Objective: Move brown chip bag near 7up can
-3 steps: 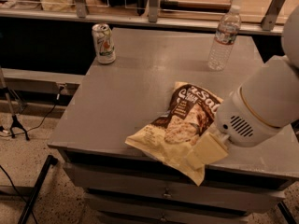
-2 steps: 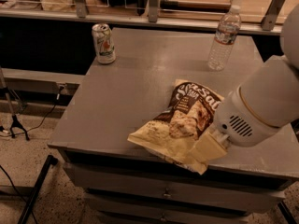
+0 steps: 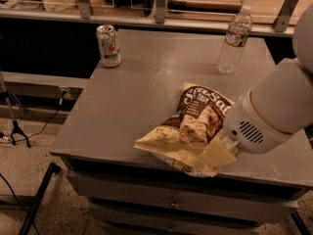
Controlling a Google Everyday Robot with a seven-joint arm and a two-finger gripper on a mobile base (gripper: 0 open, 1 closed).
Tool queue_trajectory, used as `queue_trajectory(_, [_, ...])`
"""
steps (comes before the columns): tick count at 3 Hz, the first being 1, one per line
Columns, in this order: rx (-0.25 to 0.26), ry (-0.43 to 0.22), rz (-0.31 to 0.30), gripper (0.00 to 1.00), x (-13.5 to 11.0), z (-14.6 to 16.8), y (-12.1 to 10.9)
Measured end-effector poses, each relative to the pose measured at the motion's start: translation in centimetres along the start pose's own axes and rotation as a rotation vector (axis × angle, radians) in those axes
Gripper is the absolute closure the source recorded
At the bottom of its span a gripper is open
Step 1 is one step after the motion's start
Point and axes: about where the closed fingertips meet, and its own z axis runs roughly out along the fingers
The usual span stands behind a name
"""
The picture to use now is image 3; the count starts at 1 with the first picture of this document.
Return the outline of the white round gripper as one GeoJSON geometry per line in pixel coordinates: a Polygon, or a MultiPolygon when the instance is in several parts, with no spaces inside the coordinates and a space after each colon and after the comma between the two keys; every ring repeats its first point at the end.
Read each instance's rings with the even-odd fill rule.
{"type": "Polygon", "coordinates": [[[211,140],[197,160],[199,170],[209,171],[235,163],[239,148],[250,154],[264,154],[292,138],[261,114],[250,93],[243,95],[228,111],[223,131],[229,138],[211,140]]]}

